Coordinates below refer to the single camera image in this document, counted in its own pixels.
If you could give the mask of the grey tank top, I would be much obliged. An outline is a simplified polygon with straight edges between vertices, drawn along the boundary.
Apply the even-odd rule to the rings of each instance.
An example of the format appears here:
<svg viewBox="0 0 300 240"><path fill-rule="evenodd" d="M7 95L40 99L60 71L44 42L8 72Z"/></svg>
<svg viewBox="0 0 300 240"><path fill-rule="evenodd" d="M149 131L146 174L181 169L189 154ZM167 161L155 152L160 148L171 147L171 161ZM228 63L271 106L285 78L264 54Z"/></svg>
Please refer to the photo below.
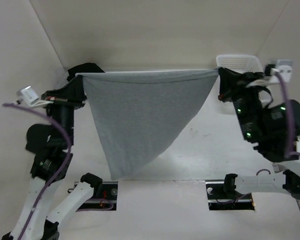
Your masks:
<svg viewBox="0 0 300 240"><path fill-rule="evenodd" d="M81 73L111 179L132 175L169 148L218 75L217 69Z"/></svg>

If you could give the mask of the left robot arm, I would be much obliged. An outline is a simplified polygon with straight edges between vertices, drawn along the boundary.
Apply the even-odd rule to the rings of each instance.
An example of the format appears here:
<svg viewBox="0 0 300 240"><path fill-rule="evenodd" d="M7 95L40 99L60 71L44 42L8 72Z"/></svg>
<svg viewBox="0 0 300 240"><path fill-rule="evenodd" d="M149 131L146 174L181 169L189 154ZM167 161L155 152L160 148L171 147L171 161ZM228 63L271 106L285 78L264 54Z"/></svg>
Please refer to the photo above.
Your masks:
<svg viewBox="0 0 300 240"><path fill-rule="evenodd" d="M102 195L102 179L87 173L54 210L53 197L65 178L73 154L74 111L85 105L83 78L78 75L64 87L38 96L30 86L18 93L18 103L4 103L49 121L34 124L26 133L26 150L34 154L30 185L20 217L4 240L57 240L66 221L88 199Z"/></svg>

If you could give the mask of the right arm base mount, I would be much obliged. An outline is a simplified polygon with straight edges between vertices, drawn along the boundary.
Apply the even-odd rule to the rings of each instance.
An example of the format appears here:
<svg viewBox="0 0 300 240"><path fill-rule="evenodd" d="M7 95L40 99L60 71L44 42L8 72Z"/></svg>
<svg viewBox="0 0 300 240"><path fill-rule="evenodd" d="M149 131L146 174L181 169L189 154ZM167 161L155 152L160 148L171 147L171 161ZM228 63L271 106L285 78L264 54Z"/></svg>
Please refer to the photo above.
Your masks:
<svg viewBox="0 0 300 240"><path fill-rule="evenodd" d="M252 194L224 192L222 180L206 181L207 204L210 211L254 211Z"/></svg>

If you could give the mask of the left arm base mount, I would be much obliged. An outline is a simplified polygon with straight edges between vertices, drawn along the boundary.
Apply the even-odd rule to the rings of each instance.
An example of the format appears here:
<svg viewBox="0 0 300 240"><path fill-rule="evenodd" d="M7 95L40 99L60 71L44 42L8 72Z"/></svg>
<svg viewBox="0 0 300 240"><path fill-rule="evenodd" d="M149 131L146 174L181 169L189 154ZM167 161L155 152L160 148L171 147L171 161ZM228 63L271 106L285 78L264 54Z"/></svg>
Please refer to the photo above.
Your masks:
<svg viewBox="0 0 300 240"><path fill-rule="evenodd" d="M101 190L95 192L77 211L116 211L118 186L117 181L103 182Z"/></svg>

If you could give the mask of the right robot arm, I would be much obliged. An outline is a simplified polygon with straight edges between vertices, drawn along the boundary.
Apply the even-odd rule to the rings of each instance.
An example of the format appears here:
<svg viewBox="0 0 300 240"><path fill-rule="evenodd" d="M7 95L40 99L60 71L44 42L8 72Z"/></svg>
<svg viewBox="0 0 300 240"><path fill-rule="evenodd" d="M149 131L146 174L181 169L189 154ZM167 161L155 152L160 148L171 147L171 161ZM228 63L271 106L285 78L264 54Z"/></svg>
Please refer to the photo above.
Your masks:
<svg viewBox="0 0 300 240"><path fill-rule="evenodd" d="M300 201L300 103L288 98L280 71L272 68L266 73L239 73L219 67L218 74L218 99L233 104L243 139L266 160L283 168L268 175L229 173L224 178L223 194L233 198L257 192L281 193ZM266 84L273 79L281 84L283 103L263 105L260 92L268 92Z"/></svg>

